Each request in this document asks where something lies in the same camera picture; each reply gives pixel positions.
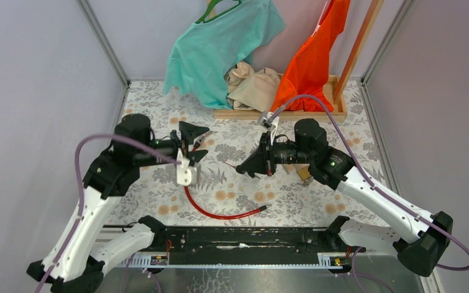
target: beige cloth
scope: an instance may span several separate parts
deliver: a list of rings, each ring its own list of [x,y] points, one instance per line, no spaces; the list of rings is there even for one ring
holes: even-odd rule
[[[270,68],[254,73],[249,64],[240,61],[226,74],[227,101],[235,110],[268,111],[274,103],[281,77]]]

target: orange shirt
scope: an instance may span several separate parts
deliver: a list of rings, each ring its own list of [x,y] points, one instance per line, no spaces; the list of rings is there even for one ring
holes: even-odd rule
[[[308,38],[288,65],[271,111],[301,94],[318,97],[330,112],[333,111],[333,106],[322,93],[322,86],[328,81],[330,50],[337,36],[344,31],[349,3],[350,0],[333,0],[330,3],[318,31]],[[294,101],[286,109],[323,112],[316,101],[308,98]]]

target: metal floor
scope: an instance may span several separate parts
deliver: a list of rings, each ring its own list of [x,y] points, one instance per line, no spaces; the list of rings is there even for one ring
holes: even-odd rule
[[[395,293],[424,292],[420,278],[391,256],[359,255],[357,271],[388,283]],[[98,293],[118,293],[125,269],[114,269],[103,280]],[[276,292],[362,292],[353,276],[334,277],[327,270],[312,269],[165,269],[157,274],[163,293],[276,293]],[[369,293],[389,293],[373,281],[360,278]],[[152,278],[140,269],[128,269],[123,285],[126,293],[157,292]]]

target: green hanger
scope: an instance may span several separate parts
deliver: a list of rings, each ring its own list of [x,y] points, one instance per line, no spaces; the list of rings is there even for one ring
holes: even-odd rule
[[[235,0],[235,1],[238,1],[238,4],[236,4],[235,6],[229,8],[228,10],[216,15],[215,17],[213,18],[210,18],[208,20],[206,20],[206,17],[208,17],[208,15],[211,13],[211,11],[213,10],[213,8],[215,7],[215,5],[217,5],[218,3],[222,2],[223,0],[212,0],[209,5],[208,5],[208,8],[206,9],[206,12],[204,13],[204,15],[202,15],[195,23],[208,23],[212,20],[214,20],[215,18],[221,16],[221,15],[224,15],[226,13],[228,13],[229,11],[237,8],[240,4],[242,4],[242,0]]]

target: wooden box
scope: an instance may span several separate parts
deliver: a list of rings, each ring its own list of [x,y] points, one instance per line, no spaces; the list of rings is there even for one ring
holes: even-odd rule
[[[326,99],[333,105],[332,116],[336,122],[343,122],[346,119],[346,102],[344,95],[338,100],[337,104],[333,103],[333,93],[339,79],[330,75],[328,82],[322,87],[322,92]],[[257,120],[261,112],[257,110],[214,110],[215,119],[238,119],[238,120]],[[280,114],[281,120],[297,121],[304,118],[314,118],[319,121],[330,121],[325,112],[304,112],[304,111],[283,111]]]

